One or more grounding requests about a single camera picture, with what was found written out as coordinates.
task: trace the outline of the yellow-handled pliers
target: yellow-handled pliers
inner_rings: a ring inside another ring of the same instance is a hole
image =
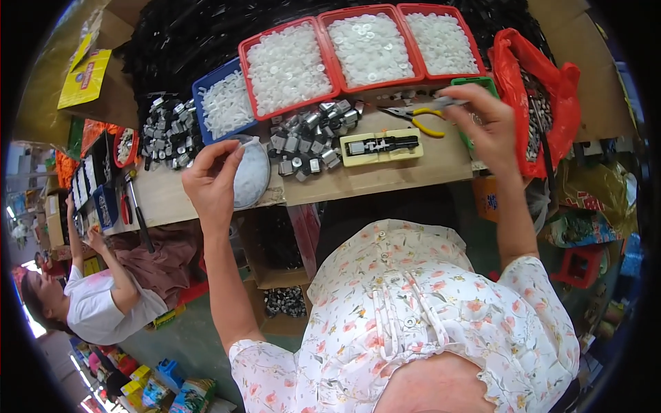
[[[432,115],[438,116],[441,119],[445,119],[443,117],[443,112],[441,112],[440,110],[432,110],[432,109],[429,109],[429,108],[420,108],[420,109],[416,109],[416,110],[406,110],[404,108],[387,108],[385,106],[378,106],[378,109],[380,111],[384,112],[384,113],[388,113],[390,115],[397,116],[398,118],[403,118],[403,119],[409,120],[413,124],[413,126],[415,126],[420,131],[422,131],[423,133],[426,133],[429,136],[443,137],[443,136],[446,135],[445,132],[435,131],[435,130],[431,130],[429,128],[426,128],[425,126],[423,126],[415,118],[415,116],[422,115],[422,114],[432,114]]]

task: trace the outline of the floral blouse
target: floral blouse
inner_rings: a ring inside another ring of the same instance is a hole
[[[442,352],[482,371],[496,412],[546,412],[578,372],[572,323],[542,263],[494,283],[453,230],[387,219],[320,267],[301,349],[240,340],[229,351],[247,412],[371,413],[396,368]]]

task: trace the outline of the factory floor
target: factory floor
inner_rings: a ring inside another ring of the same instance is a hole
[[[459,217],[459,234],[468,246],[467,255],[475,271],[485,276],[491,271],[500,273],[496,224],[477,217],[470,182],[453,182],[449,187]],[[540,243],[539,251],[547,271],[558,272],[564,250]],[[607,273],[604,278],[612,279],[610,283],[614,284],[616,275]],[[555,287],[570,316],[581,317],[590,291],[572,290],[571,293],[564,294],[561,285]],[[298,350],[302,340],[300,336],[266,338],[269,342],[293,352]],[[164,329],[155,332],[141,330],[120,345],[128,354],[148,366],[154,366],[162,359],[169,358],[177,360],[183,375],[216,379],[219,383],[217,395],[238,404],[238,412],[243,411],[241,394],[232,380],[229,361],[214,328],[208,294],[187,304],[186,311]]]

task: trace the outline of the red-handled pliers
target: red-handled pliers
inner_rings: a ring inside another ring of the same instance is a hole
[[[128,199],[128,193],[126,192],[126,182],[122,183],[122,197],[120,198],[120,205],[122,208],[122,220],[124,225],[129,225],[133,223],[133,211],[131,209],[131,201]]]

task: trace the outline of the red plastic bag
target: red plastic bag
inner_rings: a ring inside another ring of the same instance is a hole
[[[573,63],[565,63],[558,69],[513,28],[496,33],[494,47],[489,50],[489,60],[500,99],[514,108],[519,170],[523,176],[545,178],[546,166],[541,145],[536,162],[529,162],[525,156],[529,125],[528,95],[519,65],[535,75],[551,97],[553,127],[547,133],[547,140],[554,170],[569,152],[580,125],[580,106],[576,96],[580,70]]]

